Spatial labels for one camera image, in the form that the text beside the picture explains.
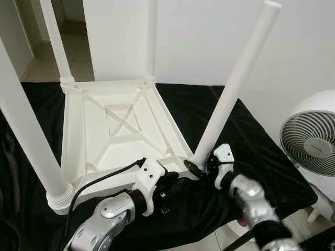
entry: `white electric fan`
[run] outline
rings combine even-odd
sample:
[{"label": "white electric fan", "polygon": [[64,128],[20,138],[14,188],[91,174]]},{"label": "white electric fan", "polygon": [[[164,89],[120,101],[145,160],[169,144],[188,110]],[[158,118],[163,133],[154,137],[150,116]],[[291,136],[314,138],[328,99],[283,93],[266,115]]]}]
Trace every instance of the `white electric fan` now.
[{"label": "white electric fan", "polygon": [[335,222],[335,90],[301,102],[281,129],[281,143],[319,199],[314,212]]}]

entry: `white cylindrical leg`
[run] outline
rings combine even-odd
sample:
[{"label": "white cylindrical leg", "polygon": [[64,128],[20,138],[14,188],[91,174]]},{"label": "white cylindrical leg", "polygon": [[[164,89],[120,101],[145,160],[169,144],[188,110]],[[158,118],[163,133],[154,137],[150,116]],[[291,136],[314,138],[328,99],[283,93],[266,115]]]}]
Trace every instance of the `white cylindrical leg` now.
[{"label": "white cylindrical leg", "polygon": [[46,189],[49,206],[58,214],[66,214],[74,189],[61,174],[1,39],[0,61],[0,109]]},{"label": "white cylindrical leg", "polygon": [[315,220],[317,219],[317,217],[320,216],[320,213],[318,210],[313,209],[313,211],[311,211],[311,213],[309,214],[309,216],[307,217],[307,222],[308,223],[313,223],[315,222]]},{"label": "white cylindrical leg", "polygon": [[225,89],[192,157],[192,161],[202,168],[227,122],[239,97],[241,87],[261,51],[281,7],[280,4],[270,1],[265,1],[262,6],[251,37],[228,78]]},{"label": "white cylindrical leg", "polygon": [[46,22],[53,54],[57,62],[60,81],[66,86],[75,86],[74,78],[71,74],[68,59],[59,33],[56,17],[52,8],[51,0],[40,0],[41,8]]},{"label": "white cylindrical leg", "polygon": [[153,78],[155,76],[156,63],[156,35],[157,35],[157,0],[149,0],[148,11],[148,47],[147,47],[147,69],[146,77]]}]

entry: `tiled floor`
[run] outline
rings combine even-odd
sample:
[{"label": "tiled floor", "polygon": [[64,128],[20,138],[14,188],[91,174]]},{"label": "tiled floor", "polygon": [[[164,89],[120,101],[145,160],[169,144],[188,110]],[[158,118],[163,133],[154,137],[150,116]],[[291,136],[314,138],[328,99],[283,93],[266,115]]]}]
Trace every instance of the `tiled floor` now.
[{"label": "tiled floor", "polygon": [[[320,216],[314,223],[308,223],[307,216],[310,212],[311,208],[302,209],[284,220],[284,224],[292,231],[293,238],[298,242],[302,242],[334,226],[334,224],[330,223],[322,216]],[[218,228],[199,242],[187,244],[176,248],[166,249],[165,251],[219,251],[229,246],[237,238],[238,236],[233,232],[233,230],[229,226],[225,225]],[[258,250],[258,248],[252,241],[247,242],[246,244],[237,249],[237,251],[256,250]]]},{"label": "tiled floor", "polygon": [[[76,81],[93,81],[94,74],[91,62],[88,39],[85,29],[77,24],[71,24],[62,30],[62,39],[68,57],[72,74]],[[36,60],[21,78],[24,82],[56,82],[59,81],[59,72],[53,56],[50,43],[40,43],[35,49]],[[302,242],[333,226],[323,217],[319,217],[314,223],[307,222],[307,216],[311,209],[300,210],[284,220],[284,223],[293,232],[294,238]],[[220,251],[235,241],[238,236],[226,226],[220,227],[206,238],[197,243],[192,243],[168,251]],[[258,250],[253,242],[248,242],[237,251]]]},{"label": "tiled floor", "polygon": [[[76,32],[70,34],[65,30],[62,40],[72,75],[76,81],[93,81],[93,67],[87,36]],[[57,64],[49,42],[41,42],[34,49],[35,60],[21,78],[23,82],[56,82],[59,81]]]}]

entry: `white wall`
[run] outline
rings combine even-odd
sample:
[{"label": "white wall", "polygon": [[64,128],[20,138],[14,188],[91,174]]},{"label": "white wall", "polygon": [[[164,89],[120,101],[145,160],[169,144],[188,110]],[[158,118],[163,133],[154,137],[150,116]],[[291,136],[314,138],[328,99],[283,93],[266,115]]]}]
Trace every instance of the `white wall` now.
[{"label": "white wall", "polygon": [[[335,2],[277,1],[283,9],[241,98],[279,143],[280,127],[295,105],[314,92],[335,88]],[[95,78],[115,79],[118,72],[114,69],[121,63],[111,52],[122,50],[126,55],[132,52],[134,43],[130,50],[126,50],[124,44],[118,44],[120,40],[114,31],[116,20],[111,15],[118,12],[112,9],[117,5],[109,6],[103,0],[94,1],[94,5],[90,2],[84,0],[84,9]],[[159,1],[158,82],[224,85],[262,2]],[[136,26],[123,21],[117,25],[123,26],[128,36],[138,32],[134,29]],[[140,74],[138,68],[127,67],[127,71]]]},{"label": "white wall", "polygon": [[51,0],[54,14],[56,16],[56,21],[59,26],[63,25],[66,16],[62,0]]},{"label": "white wall", "polygon": [[16,3],[30,45],[34,48],[41,41],[41,34],[31,2],[28,0],[16,0]]},{"label": "white wall", "polygon": [[95,80],[142,78],[148,0],[83,0]]},{"label": "white wall", "polygon": [[13,0],[0,1],[0,36],[16,74],[21,77],[33,53]]},{"label": "white wall", "polygon": [[65,15],[68,20],[85,21],[83,0],[63,0]]},{"label": "white wall", "polygon": [[33,12],[35,13],[35,18],[37,21],[38,29],[41,34],[41,39],[43,41],[49,41],[49,34],[47,31],[47,26],[44,21],[43,12],[40,4],[40,0],[30,0]]}]

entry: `black tablecloth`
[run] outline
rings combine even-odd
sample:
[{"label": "black tablecloth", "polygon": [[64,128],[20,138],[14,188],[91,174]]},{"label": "black tablecloth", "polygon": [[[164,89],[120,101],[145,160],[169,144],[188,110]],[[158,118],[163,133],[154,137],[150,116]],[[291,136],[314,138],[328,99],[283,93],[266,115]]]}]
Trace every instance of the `black tablecloth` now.
[{"label": "black tablecloth", "polygon": [[[59,83],[24,83],[37,119],[60,163],[64,94]],[[181,133],[194,151],[223,87],[157,84]],[[0,241],[5,250],[56,250],[64,216],[53,213],[45,191],[0,116]],[[313,204],[317,197],[308,183],[238,100],[217,145],[229,143],[236,160],[234,169],[259,181],[266,197],[284,218]],[[15,204],[13,164],[18,166],[20,204]],[[167,192],[170,212],[139,217],[115,240],[113,250],[157,250],[195,242],[216,228],[240,217],[240,211],[224,191],[189,179],[180,179]],[[88,218],[101,198],[83,203],[73,213],[71,233]],[[19,206],[19,212],[13,208]]]}]

